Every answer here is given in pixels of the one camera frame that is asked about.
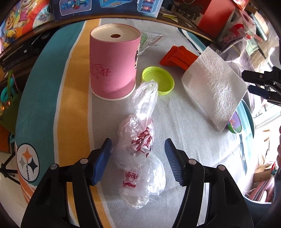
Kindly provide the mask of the person's right hand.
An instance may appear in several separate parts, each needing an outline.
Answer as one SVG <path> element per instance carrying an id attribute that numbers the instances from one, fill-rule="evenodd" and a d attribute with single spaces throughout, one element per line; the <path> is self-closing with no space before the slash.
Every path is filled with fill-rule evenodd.
<path id="1" fill-rule="evenodd" d="M 280 168 L 281 167 L 281 126 L 279 128 L 279 145 L 277 147 L 277 152 L 278 152 L 278 156 L 277 156 L 277 164 L 278 164 L 278 167 Z"/>

